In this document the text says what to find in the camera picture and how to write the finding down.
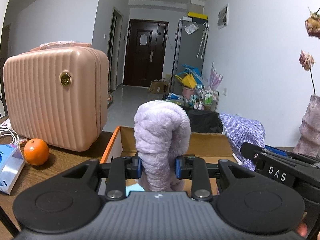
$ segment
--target purple mesh cloth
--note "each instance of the purple mesh cloth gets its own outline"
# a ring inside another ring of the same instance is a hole
[[[266,132],[261,122],[245,119],[231,114],[219,114],[223,124],[223,130],[227,136],[233,153],[244,164],[243,166],[254,171],[254,164],[251,160],[244,158],[240,153],[240,147],[244,142],[264,147]]]

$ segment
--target open box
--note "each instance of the open box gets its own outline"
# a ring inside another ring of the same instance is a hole
[[[118,126],[114,131],[100,163],[111,162],[113,158],[120,156],[134,156],[137,152],[135,147],[134,129],[131,127]],[[192,133],[189,148],[186,154],[193,154],[203,158],[207,163],[217,163],[220,159],[236,160],[232,156],[232,150],[225,135],[219,133]],[[135,179],[127,179],[126,185],[137,183]],[[217,194],[215,179],[210,179],[212,193]],[[100,187],[99,192],[104,192],[105,187]],[[184,190],[190,195],[191,181],[185,180]]]

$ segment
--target pink suitcase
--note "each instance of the pink suitcase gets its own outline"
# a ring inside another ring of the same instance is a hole
[[[12,128],[85,151],[107,122],[107,56],[87,43],[53,42],[10,57],[4,92]]]

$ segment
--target gray refrigerator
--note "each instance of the gray refrigerator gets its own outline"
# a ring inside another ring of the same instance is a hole
[[[203,58],[201,59],[202,48],[199,57],[197,58],[197,53],[199,51],[202,33],[205,26],[198,24],[199,28],[194,33],[188,35],[185,31],[184,26],[189,23],[188,21],[180,20],[178,24],[178,36],[176,38],[176,47],[174,53],[173,69],[172,69],[172,79],[170,85],[170,92],[177,95],[182,95],[182,85],[177,81],[175,75],[184,71],[182,65],[189,65],[192,67],[197,67],[199,72],[202,74]]]

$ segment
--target orange fruit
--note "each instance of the orange fruit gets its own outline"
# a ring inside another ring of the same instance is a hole
[[[24,157],[28,163],[34,166],[44,164],[49,158],[49,147],[41,139],[31,139],[24,147]]]

